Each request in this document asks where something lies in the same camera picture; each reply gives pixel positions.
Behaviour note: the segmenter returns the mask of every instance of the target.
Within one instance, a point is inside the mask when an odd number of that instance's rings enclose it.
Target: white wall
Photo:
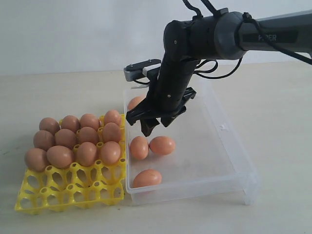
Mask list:
[[[191,0],[208,12],[200,0]],[[212,0],[254,18],[312,9],[311,0]],[[0,0],[0,75],[121,70],[162,58],[171,20],[189,20],[182,0]],[[245,63],[290,60],[249,52]]]

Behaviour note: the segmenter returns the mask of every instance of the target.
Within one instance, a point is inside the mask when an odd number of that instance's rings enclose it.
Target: beige table surface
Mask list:
[[[230,193],[138,207],[124,202],[36,216],[16,213],[23,154],[39,121],[122,111],[122,91],[131,85],[122,72],[0,77],[1,234],[312,233],[312,67],[299,62],[243,65],[213,81],[262,179],[254,205]]]

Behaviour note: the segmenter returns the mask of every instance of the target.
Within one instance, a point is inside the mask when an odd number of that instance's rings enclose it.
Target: transparent storage box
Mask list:
[[[218,102],[211,82],[193,78],[190,87],[197,95],[186,104],[187,111],[169,127],[155,127],[148,137],[148,141],[156,136],[174,139],[176,150],[172,154],[156,156],[150,151],[144,160],[133,159],[130,143],[143,134],[139,121],[133,126],[126,122],[126,191],[132,203],[140,205],[243,191],[245,204],[253,204],[260,186],[258,173]],[[147,91],[148,88],[125,90],[124,112],[132,98]],[[162,183],[133,188],[136,175],[146,169],[161,172]]]

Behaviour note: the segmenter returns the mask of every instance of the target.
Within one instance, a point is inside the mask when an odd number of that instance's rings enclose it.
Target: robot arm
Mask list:
[[[168,127],[186,111],[185,104],[196,95],[188,84],[202,59],[239,59],[239,66],[247,51],[258,50],[280,51],[312,64],[311,59],[295,53],[312,54],[312,11],[260,20],[227,8],[209,17],[197,12],[193,20],[170,22],[163,42],[165,54],[161,62],[152,59],[124,69],[127,81],[143,77],[150,80],[147,97],[126,114],[130,125],[140,120],[145,136],[159,125],[157,118]]]

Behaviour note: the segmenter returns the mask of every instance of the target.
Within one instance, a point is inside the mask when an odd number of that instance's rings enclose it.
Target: yellow egg tray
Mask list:
[[[101,136],[103,119],[98,133]],[[15,211],[36,215],[43,210],[65,211],[69,207],[91,208],[97,203],[115,205],[124,199],[121,181],[126,176],[125,116],[122,115],[120,160],[105,165],[101,160],[90,167],[73,162],[68,169],[47,166],[44,172],[26,170],[15,204]]]

